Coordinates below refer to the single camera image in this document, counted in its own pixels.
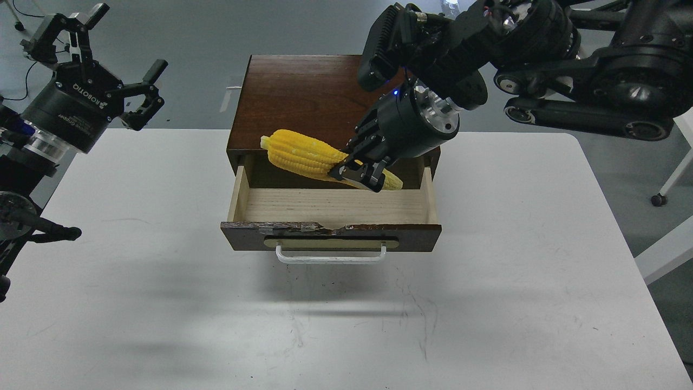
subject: gray floor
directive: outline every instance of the gray floor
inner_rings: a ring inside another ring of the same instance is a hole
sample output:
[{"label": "gray floor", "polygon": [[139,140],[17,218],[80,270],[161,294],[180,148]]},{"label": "gray floor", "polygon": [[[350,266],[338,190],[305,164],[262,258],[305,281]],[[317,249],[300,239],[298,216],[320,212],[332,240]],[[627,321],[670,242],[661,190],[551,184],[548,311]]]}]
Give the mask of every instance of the gray floor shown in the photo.
[{"label": "gray floor", "polygon": [[[21,10],[37,12],[29,0],[16,3]],[[88,11],[94,0],[39,3],[47,12],[70,14]],[[161,77],[166,105],[150,127],[229,128],[238,95],[226,87],[242,83],[249,55],[360,53],[372,21],[391,1],[215,1],[200,6],[183,0],[113,0],[108,4],[112,9],[91,32],[95,59],[126,83],[137,82],[155,58],[170,63]],[[416,4],[429,12],[440,10],[438,0]],[[22,20],[30,31],[40,22],[27,17]],[[30,65],[18,45],[26,36],[15,31],[13,24],[6,5],[0,3],[0,74],[5,76],[0,94],[6,97],[24,94],[24,74]],[[605,33],[587,32],[584,47],[589,53],[608,44],[609,39]],[[482,70],[487,80],[494,73],[492,67]],[[36,66],[28,79],[31,97],[50,74]],[[502,113],[508,98],[489,83],[489,103],[465,113],[464,130],[555,131],[509,121]],[[23,110],[26,103],[8,105]],[[693,215],[693,174],[670,191],[665,207],[653,207],[649,202],[690,149],[680,132],[675,130],[670,138],[655,143],[572,134],[580,141],[633,255]],[[680,348],[693,345],[692,279],[693,266],[688,262],[651,287]],[[690,350],[681,352],[693,359]]]}]

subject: robotiq logo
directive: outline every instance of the robotiq logo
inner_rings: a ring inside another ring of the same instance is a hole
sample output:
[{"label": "robotiq logo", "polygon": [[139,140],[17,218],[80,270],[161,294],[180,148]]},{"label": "robotiq logo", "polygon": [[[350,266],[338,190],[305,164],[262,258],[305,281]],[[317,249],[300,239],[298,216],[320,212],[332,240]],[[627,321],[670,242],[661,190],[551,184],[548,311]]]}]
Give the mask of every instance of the robotiq logo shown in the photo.
[{"label": "robotiq logo", "polygon": [[104,108],[105,106],[108,105],[108,103],[99,100],[96,96],[94,96],[93,94],[89,93],[89,92],[86,91],[84,88],[80,87],[77,83],[74,83],[74,84],[72,85],[72,89],[75,90],[75,91],[77,91],[77,93],[79,93],[80,95],[84,96],[85,98],[87,98],[87,99],[88,99],[89,101],[91,101],[92,103],[96,104],[101,110],[103,110],[103,108]]}]

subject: white table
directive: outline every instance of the white table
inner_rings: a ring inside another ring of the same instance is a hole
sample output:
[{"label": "white table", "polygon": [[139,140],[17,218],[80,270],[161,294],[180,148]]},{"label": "white table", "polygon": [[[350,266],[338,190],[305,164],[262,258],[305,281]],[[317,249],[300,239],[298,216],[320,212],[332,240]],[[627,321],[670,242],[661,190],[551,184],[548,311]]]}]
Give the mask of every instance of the white table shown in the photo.
[{"label": "white table", "polygon": [[219,230],[228,132],[109,130],[0,305],[11,389],[693,389],[577,141],[465,133],[435,252],[286,266]]}]

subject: wooden drawer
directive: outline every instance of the wooden drawer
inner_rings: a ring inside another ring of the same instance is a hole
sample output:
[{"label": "wooden drawer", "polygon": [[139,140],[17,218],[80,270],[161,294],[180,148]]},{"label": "wooden drawer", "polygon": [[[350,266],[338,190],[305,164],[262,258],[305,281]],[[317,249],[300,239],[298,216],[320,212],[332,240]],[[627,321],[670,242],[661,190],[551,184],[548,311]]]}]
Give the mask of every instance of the wooden drawer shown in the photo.
[{"label": "wooden drawer", "polygon": [[289,128],[341,147],[379,94],[356,82],[360,56],[252,56],[227,153],[236,182],[221,229],[237,251],[431,251],[441,232],[432,179],[439,149],[400,160],[401,191],[373,193],[271,165],[260,137]]}]

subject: cable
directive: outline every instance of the cable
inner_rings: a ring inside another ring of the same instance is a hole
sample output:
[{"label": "cable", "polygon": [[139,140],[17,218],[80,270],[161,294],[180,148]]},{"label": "cable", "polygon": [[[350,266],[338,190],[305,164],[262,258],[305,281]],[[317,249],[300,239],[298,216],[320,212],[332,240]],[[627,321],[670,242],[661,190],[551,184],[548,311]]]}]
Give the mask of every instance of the cable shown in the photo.
[{"label": "cable", "polygon": [[17,10],[17,12],[19,12],[20,14],[22,14],[22,15],[24,15],[24,16],[28,16],[28,17],[43,17],[42,15],[25,14],[24,12],[20,11],[20,10],[17,8],[17,5],[15,4],[15,0],[12,0],[12,6],[15,7],[15,10]]},{"label": "cable", "polygon": [[21,99],[10,99],[10,98],[5,98],[5,100],[11,100],[11,101],[23,101],[24,99],[29,97],[29,72],[31,71],[31,68],[36,65],[38,61],[34,61],[33,64],[29,67],[29,69],[26,70],[26,76],[24,76],[24,87],[26,88],[26,94],[24,95],[23,98]]}]

